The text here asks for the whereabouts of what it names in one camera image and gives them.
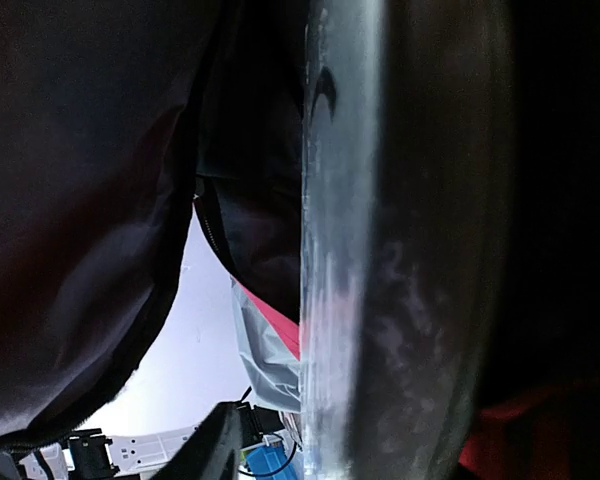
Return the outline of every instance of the cable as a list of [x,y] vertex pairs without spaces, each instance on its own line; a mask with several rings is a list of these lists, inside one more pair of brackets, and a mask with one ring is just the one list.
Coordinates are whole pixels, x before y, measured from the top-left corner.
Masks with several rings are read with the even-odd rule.
[[284,438],[282,438],[282,435],[278,435],[277,433],[267,433],[266,435],[271,435],[272,437],[278,437],[278,440],[280,440],[281,442],[284,443]]
[[238,473],[240,473],[242,475],[246,475],[247,477],[252,477],[252,478],[273,477],[274,475],[279,474],[280,472],[282,472],[285,468],[287,468],[289,466],[289,464],[291,463],[291,460],[293,460],[293,456],[296,454],[296,449],[297,448],[298,448],[298,444],[296,442],[293,442],[293,449],[291,450],[291,455],[289,455],[289,458],[287,459],[287,461],[284,462],[284,465],[282,465],[277,470],[274,470],[273,472],[269,472],[269,473],[250,473],[250,472],[243,472],[242,470],[238,469]]
[[251,387],[247,388],[247,391],[244,392],[244,395],[242,395],[242,398],[240,399],[240,401],[238,403],[244,402],[250,393],[251,393]]
[[33,456],[35,457],[36,461],[38,462],[38,465],[40,465],[40,468],[42,469],[42,471],[47,476],[47,480],[53,480],[53,471],[51,470],[51,467],[47,463],[47,459],[44,458],[44,455],[42,455],[42,452],[40,450],[36,450],[33,453]]

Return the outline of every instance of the dark fabric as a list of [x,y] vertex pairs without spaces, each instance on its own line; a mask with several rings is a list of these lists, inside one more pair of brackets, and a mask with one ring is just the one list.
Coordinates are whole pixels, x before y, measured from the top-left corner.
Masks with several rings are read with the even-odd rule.
[[600,391],[573,395],[567,413],[571,480],[600,479]]
[[193,194],[182,112],[220,5],[0,1],[0,436],[75,426],[164,322]]
[[223,263],[259,298],[296,323],[300,310],[303,55],[308,2],[286,10],[245,2],[235,37],[205,95],[198,174],[201,201]]
[[511,4],[515,212],[482,406],[600,377],[600,0]]
[[233,480],[240,463],[241,421],[237,404],[219,403],[156,480]]

